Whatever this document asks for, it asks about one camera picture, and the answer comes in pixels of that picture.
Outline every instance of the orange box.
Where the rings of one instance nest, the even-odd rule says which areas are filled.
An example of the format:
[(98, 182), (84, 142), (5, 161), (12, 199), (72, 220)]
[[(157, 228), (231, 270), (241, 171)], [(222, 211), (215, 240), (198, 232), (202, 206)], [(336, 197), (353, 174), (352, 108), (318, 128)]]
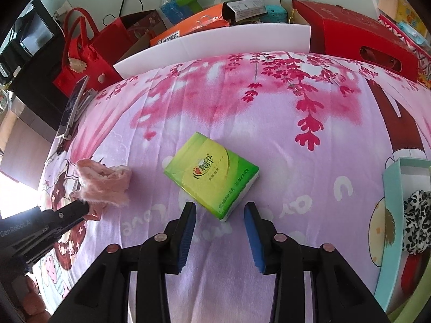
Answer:
[(229, 27), (235, 22), (235, 12), (221, 3), (184, 19), (150, 41), (150, 45), (165, 43), (196, 31)]

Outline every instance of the bag handle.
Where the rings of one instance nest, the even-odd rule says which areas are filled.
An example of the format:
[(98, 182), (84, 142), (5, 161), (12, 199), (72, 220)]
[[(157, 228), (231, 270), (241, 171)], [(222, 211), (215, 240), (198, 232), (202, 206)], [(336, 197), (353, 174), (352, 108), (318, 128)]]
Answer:
[(77, 27), (78, 23), (79, 23), (79, 27), (81, 28), (81, 30), (85, 29), (85, 26), (86, 26), (85, 18), (83, 16), (79, 16), (73, 22), (72, 27), (70, 28), (70, 32), (66, 36), (66, 42), (64, 44), (64, 49), (63, 49), (63, 56), (62, 56), (62, 59), (61, 59), (61, 68), (62, 69), (66, 68), (66, 66), (67, 66), (68, 50), (69, 50), (69, 47), (70, 47), (70, 42), (72, 40), (72, 34), (73, 34), (73, 31), (75, 30), (75, 28)]
[[(64, 37), (67, 38), (70, 33), (73, 33), (73, 28), (68, 30), (68, 23), (69, 23), (70, 16), (72, 15), (72, 12), (75, 10), (82, 13), (83, 16), (80, 16), (79, 18), (83, 18), (84, 20), (88, 21), (88, 24), (90, 25), (90, 28), (93, 31), (94, 37), (96, 37), (99, 34), (98, 27), (96, 26), (96, 23), (94, 23), (94, 20), (92, 19), (91, 15), (81, 7), (74, 7), (67, 13), (63, 23)], [(89, 42), (86, 24), (84, 24), (84, 28), (81, 25), (81, 35), (82, 35), (81, 37), (82, 47), (86, 47)]]

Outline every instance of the screw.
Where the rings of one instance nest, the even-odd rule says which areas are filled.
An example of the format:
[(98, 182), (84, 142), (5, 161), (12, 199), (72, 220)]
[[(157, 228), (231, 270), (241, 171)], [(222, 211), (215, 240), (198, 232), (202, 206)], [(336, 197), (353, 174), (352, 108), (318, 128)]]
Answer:
[(275, 239), (276, 241), (279, 241), (280, 243), (283, 243), (284, 241), (286, 241), (286, 240), (287, 240), (287, 235), (285, 235), (285, 234), (283, 234), (283, 233), (277, 233), (277, 234), (274, 236), (274, 239)]
[(165, 233), (158, 233), (154, 236), (155, 241), (165, 241), (168, 239), (168, 236)]
[(108, 247), (106, 248), (106, 251), (110, 254), (113, 254), (117, 252), (119, 249), (120, 249), (120, 246), (118, 244), (111, 244), (111, 245), (108, 245)]
[(335, 247), (331, 243), (324, 243), (322, 247), (323, 247), (323, 250), (327, 252), (333, 252), (335, 250)]

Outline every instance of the yellow-green packaging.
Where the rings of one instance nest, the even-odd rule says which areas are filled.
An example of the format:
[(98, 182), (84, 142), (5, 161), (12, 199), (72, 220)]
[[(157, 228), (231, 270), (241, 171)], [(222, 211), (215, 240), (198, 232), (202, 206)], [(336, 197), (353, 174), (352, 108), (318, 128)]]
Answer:
[(219, 220), (226, 221), (259, 175), (259, 168), (196, 132), (165, 174)]

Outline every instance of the green dumbbell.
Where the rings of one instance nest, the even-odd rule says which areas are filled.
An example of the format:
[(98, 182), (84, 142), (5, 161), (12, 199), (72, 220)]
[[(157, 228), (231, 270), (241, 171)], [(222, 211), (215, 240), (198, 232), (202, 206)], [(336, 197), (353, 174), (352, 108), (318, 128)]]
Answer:
[(177, 0), (177, 4), (180, 7), (188, 6), (193, 13), (198, 13), (203, 10), (202, 6), (197, 0)]

